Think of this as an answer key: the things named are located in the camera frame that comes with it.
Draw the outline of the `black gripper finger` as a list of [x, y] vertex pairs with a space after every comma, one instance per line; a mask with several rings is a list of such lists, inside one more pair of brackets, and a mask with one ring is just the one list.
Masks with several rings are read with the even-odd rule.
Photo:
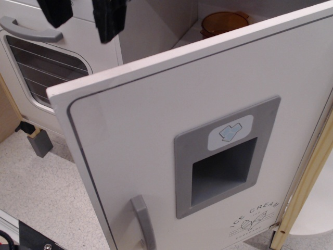
[[124, 30], [128, 1], [95, 0], [92, 3], [100, 41], [108, 43]]
[[37, 2], [53, 27], [60, 27], [73, 17], [70, 0], [37, 0]]

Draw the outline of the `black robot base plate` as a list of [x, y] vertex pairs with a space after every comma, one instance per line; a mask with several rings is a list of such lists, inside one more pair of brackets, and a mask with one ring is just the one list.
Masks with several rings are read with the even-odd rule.
[[62, 246], [19, 220], [19, 244], [28, 249], [64, 250]]

